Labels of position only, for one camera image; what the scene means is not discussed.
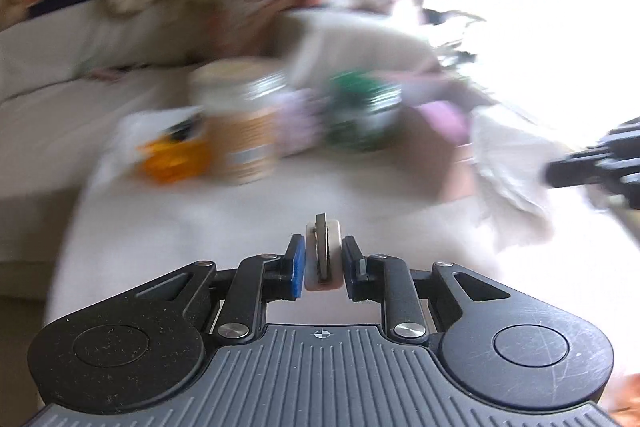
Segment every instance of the gray ribbed plate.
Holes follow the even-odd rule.
[[[529,415],[462,393],[423,347],[374,326],[267,326],[261,339],[218,350],[200,379],[149,409],[121,415],[43,409],[31,427],[599,427],[593,404]]]

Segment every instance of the orange label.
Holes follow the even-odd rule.
[[[243,183],[260,179],[273,170],[275,111],[271,108],[232,116],[207,118],[212,172]]]

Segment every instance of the green lid jar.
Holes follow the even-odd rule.
[[[362,71],[332,78],[329,143],[357,151],[385,147],[398,124],[401,89]]]

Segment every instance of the glass jar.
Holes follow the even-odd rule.
[[[236,183],[270,174],[276,163],[275,94],[282,65],[271,58],[217,60],[191,73],[191,98],[205,115],[211,172]]]
[[[398,124],[399,84],[350,71],[332,79],[328,141],[357,151],[372,151],[390,142]]]

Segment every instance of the white crosshair mark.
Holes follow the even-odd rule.
[[[333,333],[329,333],[329,331],[327,330],[318,330],[316,332],[314,332],[314,337],[316,339],[320,339],[321,341],[324,341],[325,339],[329,338]]]

